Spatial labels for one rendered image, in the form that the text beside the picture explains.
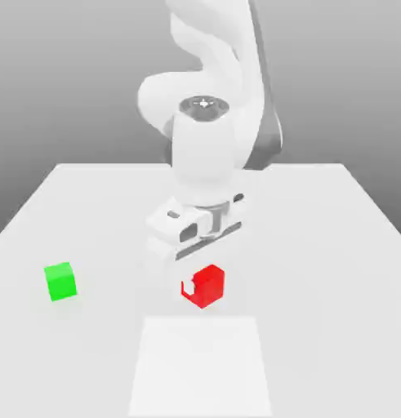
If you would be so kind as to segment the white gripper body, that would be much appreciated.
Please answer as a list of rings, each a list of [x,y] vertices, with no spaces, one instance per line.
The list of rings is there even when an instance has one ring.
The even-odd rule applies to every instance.
[[[221,252],[220,241],[237,233],[241,221],[224,223],[218,232],[206,232],[199,220],[147,220],[146,268],[151,272],[166,272],[182,260],[211,258]]]

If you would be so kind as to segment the small red cube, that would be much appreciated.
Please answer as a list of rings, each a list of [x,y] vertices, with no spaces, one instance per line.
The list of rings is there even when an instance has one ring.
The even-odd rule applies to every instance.
[[[224,295],[225,271],[216,265],[209,265],[196,272],[191,280],[194,292],[185,291],[185,285],[180,285],[180,293],[184,298],[204,309],[219,300]]]

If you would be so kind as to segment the small green cube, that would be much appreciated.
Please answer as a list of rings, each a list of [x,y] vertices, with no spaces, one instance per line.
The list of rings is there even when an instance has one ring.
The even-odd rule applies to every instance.
[[[44,268],[47,288],[52,301],[62,300],[77,294],[73,269],[69,262]]]

